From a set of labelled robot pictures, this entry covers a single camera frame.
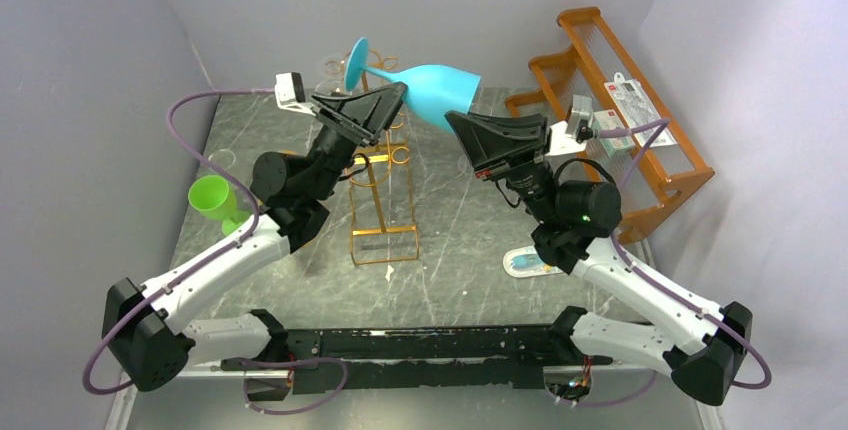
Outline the clear wine glass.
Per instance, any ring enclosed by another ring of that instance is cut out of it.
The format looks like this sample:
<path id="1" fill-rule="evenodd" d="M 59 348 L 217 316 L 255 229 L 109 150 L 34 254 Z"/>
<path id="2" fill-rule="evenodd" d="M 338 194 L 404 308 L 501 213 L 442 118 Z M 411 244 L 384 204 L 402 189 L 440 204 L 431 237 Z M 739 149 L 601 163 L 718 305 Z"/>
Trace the clear wine glass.
<path id="1" fill-rule="evenodd" d="M 347 92 L 344 83 L 341 80 L 325 80 L 319 83 L 315 89 L 315 94 L 326 96 L 345 96 Z"/>
<path id="2" fill-rule="evenodd" d="M 319 73 L 325 79 L 342 80 L 347 67 L 345 55 L 331 54 L 324 56 L 317 64 Z"/>

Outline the blue plastic goblet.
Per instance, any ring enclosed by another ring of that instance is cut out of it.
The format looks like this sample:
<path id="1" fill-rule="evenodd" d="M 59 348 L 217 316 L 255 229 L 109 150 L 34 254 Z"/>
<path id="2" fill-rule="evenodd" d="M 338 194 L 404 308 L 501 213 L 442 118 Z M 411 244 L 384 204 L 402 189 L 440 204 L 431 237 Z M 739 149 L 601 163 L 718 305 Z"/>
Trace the blue plastic goblet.
<path id="1" fill-rule="evenodd" d="M 455 111 L 467 114 L 482 80 L 480 75 L 441 64 L 424 64 L 400 72 L 390 72 L 367 64 L 369 41 L 360 38 L 347 57 L 344 84 L 351 91 L 363 73 L 390 83 L 403 83 L 407 90 L 403 101 L 407 108 L 425 122 L 452 133 L 445 114 Z"/>

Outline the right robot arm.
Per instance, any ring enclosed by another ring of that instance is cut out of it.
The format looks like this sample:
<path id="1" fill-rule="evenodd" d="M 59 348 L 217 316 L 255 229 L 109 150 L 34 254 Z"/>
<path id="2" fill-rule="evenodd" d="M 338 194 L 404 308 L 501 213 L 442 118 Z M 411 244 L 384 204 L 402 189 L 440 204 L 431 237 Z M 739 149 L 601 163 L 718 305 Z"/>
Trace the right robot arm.
<path id="1" fill-rule="evenodd" d="M 621 181 L 566 180 L 548 154 L 554 130 L 540 115 L 501 118 L 450 111 L 446 122 L 475 176 L 517 202 L 536 221 L 531 238 L 541 261 L 590 282 L 636 310 L 643 324 L 610 320 L 582 307 L 563 310 L 549 330 L 561 364 L 608 357 L 667 376 L 711 406 L 723 404 L 752 354 L 753 316 L 744 305 L 719 305 L 670 281 L 616 238 Z"/>

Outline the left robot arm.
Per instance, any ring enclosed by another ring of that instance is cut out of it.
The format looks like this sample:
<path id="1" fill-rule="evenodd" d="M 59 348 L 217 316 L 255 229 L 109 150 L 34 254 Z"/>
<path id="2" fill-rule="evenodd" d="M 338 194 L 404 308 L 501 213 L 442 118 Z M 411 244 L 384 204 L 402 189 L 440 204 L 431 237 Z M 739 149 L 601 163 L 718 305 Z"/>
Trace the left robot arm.
<path id="1" fill-rule="evenodd" d="M 199 313 L 255 271 L 283 260 L 324 226 L 325 201 L 346 180 L 364 147 L 376 144 L 399 113 L 407 86 L 390 83 L 360 94 L 308 95 L 295 73 L 268 89 L 280 108 L 304 113 L 320 131 L 303 155 L 270 151 L 243 183 L 208 158 L 208 174 L 190 189 L 194 207 L 219 220 L 224 237 L 184 264 L 107 293 L 100 352 L 110 352 L 128 384 L 149 392 L 186 366 L 243 358 L 262 370 L 286 355 L 283 326 L 265 311 L 202 321 Z"/>

